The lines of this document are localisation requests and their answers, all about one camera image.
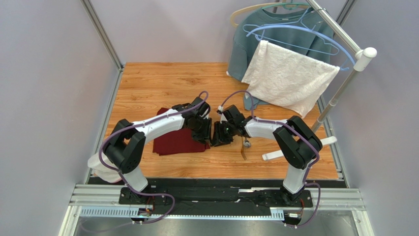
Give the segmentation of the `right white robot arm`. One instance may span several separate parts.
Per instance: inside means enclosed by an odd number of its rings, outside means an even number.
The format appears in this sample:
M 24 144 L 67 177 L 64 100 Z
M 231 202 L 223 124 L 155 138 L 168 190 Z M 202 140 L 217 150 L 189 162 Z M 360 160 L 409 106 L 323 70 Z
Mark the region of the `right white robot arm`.
M 305 189 L 309 168 L 319 159 L 323 148 L 320 139 L 298 116 L 288 120 L 245 117 L 234 105 L 220 112 L 221 120 L 214 123 L 211 145 L 230 144 L 234 136 L 275 140 L 288 162 L 286 177 L 279 198 L 286 205 L 299 201 Z

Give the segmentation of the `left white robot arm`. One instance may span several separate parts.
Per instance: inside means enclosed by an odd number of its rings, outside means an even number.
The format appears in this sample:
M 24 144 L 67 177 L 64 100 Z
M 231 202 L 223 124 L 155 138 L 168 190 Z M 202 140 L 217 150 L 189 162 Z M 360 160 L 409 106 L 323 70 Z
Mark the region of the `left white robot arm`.
M 132 193 L 152 197 L 152 193 L 143 192 L 149 184 L 140 168 L 145 145 L 181 129 L 189 129 L 198 135 L 199 142 L 209 143 L 212 122 L 209 112 L 210 105 L 205 99 L 196 97 L 192 103 L 175 105 L 146 120 L 122 119 L 101 144 L 97 153 L 99 163 L 116 172 Z

